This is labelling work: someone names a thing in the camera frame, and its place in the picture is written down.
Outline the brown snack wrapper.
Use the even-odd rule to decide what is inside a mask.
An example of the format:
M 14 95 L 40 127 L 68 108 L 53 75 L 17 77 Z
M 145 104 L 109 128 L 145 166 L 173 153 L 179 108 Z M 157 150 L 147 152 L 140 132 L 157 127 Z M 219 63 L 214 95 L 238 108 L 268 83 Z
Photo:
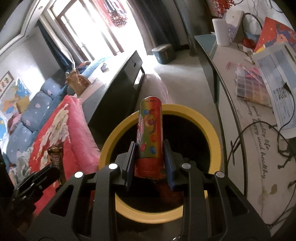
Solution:
M 59 169 L 60 178 L 59 183 L 64 184 L 66 182 L 64 167 L 63 167 L 63 156 L 64 156 L 64 147 L 63 143 L 59 142 L 58 144 L 52 145 L 47 149 L 50 162 Z

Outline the red candy tube can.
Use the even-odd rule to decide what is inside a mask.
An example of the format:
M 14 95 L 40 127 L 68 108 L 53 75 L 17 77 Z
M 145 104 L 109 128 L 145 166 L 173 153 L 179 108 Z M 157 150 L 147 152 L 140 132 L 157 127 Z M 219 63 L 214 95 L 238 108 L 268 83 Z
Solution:
M 162 102 L 156 96 L 146 97 L 140 103 L 136 144 L 135 176 L 154 180 L 165 178 Z

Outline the pink clothes pile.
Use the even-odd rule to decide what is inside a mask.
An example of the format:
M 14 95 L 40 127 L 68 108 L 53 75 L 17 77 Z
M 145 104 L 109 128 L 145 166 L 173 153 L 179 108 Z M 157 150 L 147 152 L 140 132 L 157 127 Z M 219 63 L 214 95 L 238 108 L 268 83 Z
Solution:
M 8 134 L 11 135 L 18 123 L 21 121 L 22 114 L 21 113 L 14 113 L 11 118 L 8 120 Z

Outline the red floral table cloth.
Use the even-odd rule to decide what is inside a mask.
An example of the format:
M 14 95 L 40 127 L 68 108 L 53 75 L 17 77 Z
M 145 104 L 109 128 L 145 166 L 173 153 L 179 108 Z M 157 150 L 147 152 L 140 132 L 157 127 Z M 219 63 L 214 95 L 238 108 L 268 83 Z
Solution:
M 81 99 L 65 96 L 38 132 L 30 146 L 33 148 L 29 160 L 30 174 L 50 163 L 47 149 L 59 142 L 64 147 L 66 181 L 77 171 L 84 174 L 97 172 L 100 150 L 86 123 Z

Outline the blue patterned sofa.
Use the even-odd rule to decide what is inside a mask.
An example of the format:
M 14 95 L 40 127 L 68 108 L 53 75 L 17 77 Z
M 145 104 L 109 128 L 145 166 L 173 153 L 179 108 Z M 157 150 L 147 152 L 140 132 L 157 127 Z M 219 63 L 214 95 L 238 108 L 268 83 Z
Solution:
M 8 144 L 3 152 L 3 158 L 10 164 L 15 165 L 17 158 L 33 144 L 38 132 L 64 97 L 74 95 L 65 82 L 66 72 L 59 69 L 43 83 L 24 112 L 17 112 L 11 117 L 16 123 L 9 129 Z

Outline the dark window curtain left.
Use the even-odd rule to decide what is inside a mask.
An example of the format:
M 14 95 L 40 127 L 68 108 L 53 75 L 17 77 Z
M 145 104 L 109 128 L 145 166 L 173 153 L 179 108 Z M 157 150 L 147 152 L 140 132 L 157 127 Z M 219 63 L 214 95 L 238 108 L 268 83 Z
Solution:
M 72 62 L 66 57 L 66 55 L 62 52 L 62 50 L 60 50 L 54 40 L 49 36 L 49 33 L 40 20 L 37 21 L 36 26 L 39 27 L 42 37 L 44 38 L 48 48 L 50 49 L 60 68 L 64 72 L 70 72 L 73 69 Z

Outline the dark window curtain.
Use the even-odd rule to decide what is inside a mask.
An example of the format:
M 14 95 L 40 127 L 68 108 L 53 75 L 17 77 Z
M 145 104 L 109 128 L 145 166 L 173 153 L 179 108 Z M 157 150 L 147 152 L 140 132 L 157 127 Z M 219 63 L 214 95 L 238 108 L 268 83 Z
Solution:
M 60 50 L 54 40 L 49 36 L 49 33 L 40 20 L 37 21 L 36 26 L 39 27 L 42 37 L 44 38 L 48 48 L 50 49 L 60 68 L 64 72 L 70 72 L 73 69 L 72 62 L 66 57 L 66 55 L 62 52 L 62 50 Z
M 147 27 L 151 49 L 171 44 L 174 51 L 180 50 L 180 40 L 163 1 L 135 1 L 135 6 Z

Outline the colour swatch booklet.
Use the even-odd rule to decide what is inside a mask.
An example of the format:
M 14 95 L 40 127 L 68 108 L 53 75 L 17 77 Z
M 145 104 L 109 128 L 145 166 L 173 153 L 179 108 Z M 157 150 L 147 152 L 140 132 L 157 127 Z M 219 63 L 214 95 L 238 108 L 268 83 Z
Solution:
M 236 96 L 238 98 L 269 108 L 272 107 L 265 84 L 255 69 L 248 70 L 245 66 L 238 64 L 235 74 Z

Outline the white printed paper sheet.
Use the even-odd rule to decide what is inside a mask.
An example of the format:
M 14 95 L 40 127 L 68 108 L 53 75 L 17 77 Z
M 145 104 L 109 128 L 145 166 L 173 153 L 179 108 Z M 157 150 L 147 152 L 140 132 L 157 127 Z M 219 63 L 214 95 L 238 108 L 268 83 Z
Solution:
M 295 138 L 295 51 L 276 43 L 252 56 L 271 100 L 276 124 L 286 138 Z

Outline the blue storage box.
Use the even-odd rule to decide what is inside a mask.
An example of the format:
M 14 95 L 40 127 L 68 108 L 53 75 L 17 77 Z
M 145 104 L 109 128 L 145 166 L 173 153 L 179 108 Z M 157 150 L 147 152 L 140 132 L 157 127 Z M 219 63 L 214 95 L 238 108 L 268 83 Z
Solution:
M 172 44 L 162 44 L 152 49 L 152 54 L 156 57 L 159 64 L 168 64 L 177 57 Z

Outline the red illustrated book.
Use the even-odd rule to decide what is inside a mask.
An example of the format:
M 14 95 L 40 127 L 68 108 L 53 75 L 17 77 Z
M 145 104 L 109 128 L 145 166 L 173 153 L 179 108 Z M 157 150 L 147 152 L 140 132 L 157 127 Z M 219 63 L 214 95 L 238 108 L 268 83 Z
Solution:
M 266 17 L 254 53 L 281 42 L 289 43 L 295 51 L 295 31 L 281 22 Z

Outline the hanging laundry on balcony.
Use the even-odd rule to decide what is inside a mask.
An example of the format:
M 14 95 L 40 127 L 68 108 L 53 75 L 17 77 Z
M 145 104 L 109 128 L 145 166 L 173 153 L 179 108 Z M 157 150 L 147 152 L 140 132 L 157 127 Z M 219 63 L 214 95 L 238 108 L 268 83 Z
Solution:
M 92 2 L 109 26 L 120 28 L 126 25 L 126 10 L 121 1 L 94 0 Z

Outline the dark window curtain right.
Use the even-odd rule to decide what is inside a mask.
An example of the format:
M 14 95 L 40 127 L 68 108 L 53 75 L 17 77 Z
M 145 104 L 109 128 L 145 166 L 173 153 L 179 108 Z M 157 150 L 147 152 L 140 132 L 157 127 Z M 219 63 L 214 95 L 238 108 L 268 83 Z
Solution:
M 163 1 L 135 1 L 135 6 L 147 27 L 151 49 L 171 44 L 174 51 L 180 50 L 180 40 Z

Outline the red berry branch decoration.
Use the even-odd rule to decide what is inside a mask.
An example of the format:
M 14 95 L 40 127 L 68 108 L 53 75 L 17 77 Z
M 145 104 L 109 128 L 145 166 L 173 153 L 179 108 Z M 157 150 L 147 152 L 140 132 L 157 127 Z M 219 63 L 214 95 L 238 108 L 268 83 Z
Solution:
M 211 0 L 209 3 L 215 15 L 220 18 L 224 16 L 227 10 L 236 5 L 233 0 Z

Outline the grey standing air conditioner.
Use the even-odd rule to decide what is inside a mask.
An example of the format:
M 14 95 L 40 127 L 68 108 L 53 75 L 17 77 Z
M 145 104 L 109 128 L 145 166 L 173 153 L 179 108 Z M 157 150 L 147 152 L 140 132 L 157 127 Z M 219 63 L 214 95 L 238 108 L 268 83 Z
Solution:
M 174 1 L 174 3 L 177 7 L 177 10 L 178 10 L 179 15 L 181 17 L 183 26 L 185 28 L 185 32 L 187 34 L 187 39 L 188 39 L 189 48 L 190 48 L 190 55 L 192 57 L 197 57 L 198 54 L 197 54 L 196 42 L 195 42 L 194 35 L 192 32 L 190 13 L 187 8 L 186 1 L 176 0 L 176 1 Z

